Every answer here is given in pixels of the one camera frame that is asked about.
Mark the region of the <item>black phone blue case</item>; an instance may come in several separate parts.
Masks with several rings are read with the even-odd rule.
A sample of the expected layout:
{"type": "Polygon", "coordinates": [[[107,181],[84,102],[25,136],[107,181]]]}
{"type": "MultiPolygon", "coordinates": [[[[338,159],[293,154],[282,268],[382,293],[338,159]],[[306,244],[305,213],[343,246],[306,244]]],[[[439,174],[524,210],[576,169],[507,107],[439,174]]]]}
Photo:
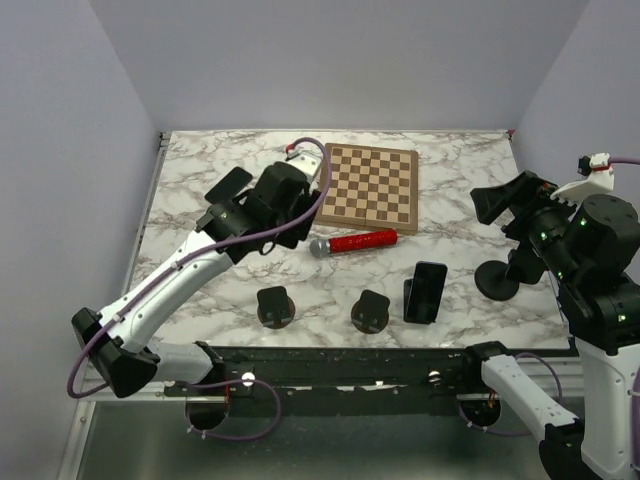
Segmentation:
{"type": "Polygon", "coordinates": [[[409,323],[431,324],[437,319],[448,267],[442,263],[417,262],[409,299],[409,323]]]}

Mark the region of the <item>wooden chessboard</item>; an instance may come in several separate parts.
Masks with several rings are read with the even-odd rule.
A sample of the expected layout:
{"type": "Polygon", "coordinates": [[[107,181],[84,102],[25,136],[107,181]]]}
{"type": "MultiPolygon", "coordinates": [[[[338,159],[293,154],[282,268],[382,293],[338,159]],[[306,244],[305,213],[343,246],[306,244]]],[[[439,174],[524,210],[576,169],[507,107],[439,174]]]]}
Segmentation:
{"type": "Polygon", "coordinates": [[[328,143],[329,190],[315,223],[358,230],[418,231],[419,155],[412,150],[328,143]]]}

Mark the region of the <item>black round-base phone holder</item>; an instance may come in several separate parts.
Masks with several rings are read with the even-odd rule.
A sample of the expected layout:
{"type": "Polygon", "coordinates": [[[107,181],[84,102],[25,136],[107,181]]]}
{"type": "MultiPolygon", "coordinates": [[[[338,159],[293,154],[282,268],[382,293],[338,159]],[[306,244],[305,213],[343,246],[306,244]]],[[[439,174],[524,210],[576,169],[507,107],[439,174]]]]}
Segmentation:
{"type": "Polygon", "coordinates": [[[507,261],[489,260],[477,267],[474,281],[478,290],[494,301],[513,298],[521,284],[535,285],[547,267],[543,260],[528,247],[512,249],[507,261]]]}

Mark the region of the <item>left round wooden phone stand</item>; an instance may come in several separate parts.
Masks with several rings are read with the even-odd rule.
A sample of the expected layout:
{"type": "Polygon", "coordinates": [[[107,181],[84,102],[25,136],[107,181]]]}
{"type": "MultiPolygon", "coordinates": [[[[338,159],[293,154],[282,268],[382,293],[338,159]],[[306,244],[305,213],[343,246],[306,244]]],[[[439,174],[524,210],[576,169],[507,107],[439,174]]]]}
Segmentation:
{"type": "Polygon", "coordinates": [[[261,289],[256,297],[257,315],[263,327],[281,329],[293,321],[295,305],[284,286],[261,289]]]}

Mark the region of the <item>round wooden phone stand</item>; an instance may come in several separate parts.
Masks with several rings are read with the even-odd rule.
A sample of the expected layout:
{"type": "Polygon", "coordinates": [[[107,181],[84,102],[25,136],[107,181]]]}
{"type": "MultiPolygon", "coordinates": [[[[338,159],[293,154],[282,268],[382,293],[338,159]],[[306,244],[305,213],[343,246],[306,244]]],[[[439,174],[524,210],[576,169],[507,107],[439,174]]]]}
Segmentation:
{"type": "Polygon", "coordinates": [[[257,315],[263,327],[281,329],[293,321],[295,305],[284,286],[261,289],[256,297],[257,315]]]}
{"type": "Polygon", "coordinates": [[[372,290],[363,290],[351,310],[351,323],[362,333],[378,334],[389,322],[390,300],[372,290]]]}

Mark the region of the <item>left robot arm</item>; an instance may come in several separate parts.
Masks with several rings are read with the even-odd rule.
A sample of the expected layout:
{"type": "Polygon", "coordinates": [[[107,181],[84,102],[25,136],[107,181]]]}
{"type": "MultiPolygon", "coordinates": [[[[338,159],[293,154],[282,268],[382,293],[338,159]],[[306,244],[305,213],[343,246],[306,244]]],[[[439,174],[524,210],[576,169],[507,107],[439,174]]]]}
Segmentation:
{"type": "Polygon", "coordinates": [[[259,178],[241,167],[205,195],[209,206],[184,242],[140,284],[99,311],[80,309],[72,326],[107,387],[126,398],[158,378],[168,359],[150,341],[202,286],[248,254],[295,249],[327,193],[322,160],[304,154],[268,166],[259,178]]]}

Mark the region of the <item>black folding phone stand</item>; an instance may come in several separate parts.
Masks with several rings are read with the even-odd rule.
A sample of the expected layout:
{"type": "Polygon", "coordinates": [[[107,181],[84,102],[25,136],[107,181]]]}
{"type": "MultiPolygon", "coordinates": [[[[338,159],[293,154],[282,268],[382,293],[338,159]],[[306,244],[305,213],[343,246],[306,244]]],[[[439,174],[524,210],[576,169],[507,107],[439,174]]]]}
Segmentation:
{"type": "Polygon", "coordinates": [[[405,279],[403,282],[403,321],[406,323],[410,322],[407,311],[409,307],[412,283],[413,280],[411,278],[405,279]]]}

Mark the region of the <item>black mounting rail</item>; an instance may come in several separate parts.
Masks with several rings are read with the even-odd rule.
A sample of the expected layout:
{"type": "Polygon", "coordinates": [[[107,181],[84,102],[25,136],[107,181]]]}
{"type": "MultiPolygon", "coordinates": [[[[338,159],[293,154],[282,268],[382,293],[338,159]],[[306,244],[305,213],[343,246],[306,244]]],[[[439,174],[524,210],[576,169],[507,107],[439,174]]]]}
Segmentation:
{"type": "Polygon", "coordinates": [[[459,395],[487,393],[481,361],[497,341],[456,348],[214,347],[212,383],[244,373],[270,384],[295,416],[453,415],[459,395]]]}

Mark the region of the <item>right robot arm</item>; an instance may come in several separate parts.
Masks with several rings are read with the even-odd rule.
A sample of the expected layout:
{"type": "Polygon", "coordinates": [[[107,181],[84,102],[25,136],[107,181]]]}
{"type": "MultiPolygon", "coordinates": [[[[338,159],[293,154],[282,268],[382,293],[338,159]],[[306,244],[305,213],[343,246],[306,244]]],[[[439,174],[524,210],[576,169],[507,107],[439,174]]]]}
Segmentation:
{"type": "Polygon", "coordinates": [[[528,427],[552,479],[635,479],[639,475],[639,287],[627,275],[639,248],[639,217],[613,195],[573,201],[523,174],[471,197],[482,224],[510,212],[506,237],[523,261],[489,261],[481,273],[558,283],[558,302],[579,355],[585,413],[577,416],[542,390],[498,342],[467,348],[460,379],[496,392],[528,427]]]}

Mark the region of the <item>red glitter toy microphone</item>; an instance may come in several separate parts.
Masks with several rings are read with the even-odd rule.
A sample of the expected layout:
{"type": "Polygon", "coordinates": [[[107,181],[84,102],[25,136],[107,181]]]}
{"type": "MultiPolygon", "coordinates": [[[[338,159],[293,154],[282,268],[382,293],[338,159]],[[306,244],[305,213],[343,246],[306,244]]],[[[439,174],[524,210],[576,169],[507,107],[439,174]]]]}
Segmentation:
{"type": "Polygon", "coordinates": [[[356,235],[316,238],[311,241],[309,251],[314,258],[321,259],[334,254],[392,246],[397,241],[397,232],[387,229],[356,235]]]}

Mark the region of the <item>black phone purple case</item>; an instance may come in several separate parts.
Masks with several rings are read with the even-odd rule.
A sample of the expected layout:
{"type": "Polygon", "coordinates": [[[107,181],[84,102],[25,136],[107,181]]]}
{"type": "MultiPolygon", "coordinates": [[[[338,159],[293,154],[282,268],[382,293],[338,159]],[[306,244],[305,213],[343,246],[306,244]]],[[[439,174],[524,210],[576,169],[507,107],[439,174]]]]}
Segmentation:
{"type": "Polygon", "coordinates": [[[279,244],[281,246],[293,250],[300,242],[304,242],[307,239],[316,216],[316,209],[313,208],[313,205],[317,202],[320,195],[320,190],[309,191],[301,195],[295,206],[293,218],[297,219],[308,212],[310,212],[310,214],[304,221],[279,236],[279,244]]]}

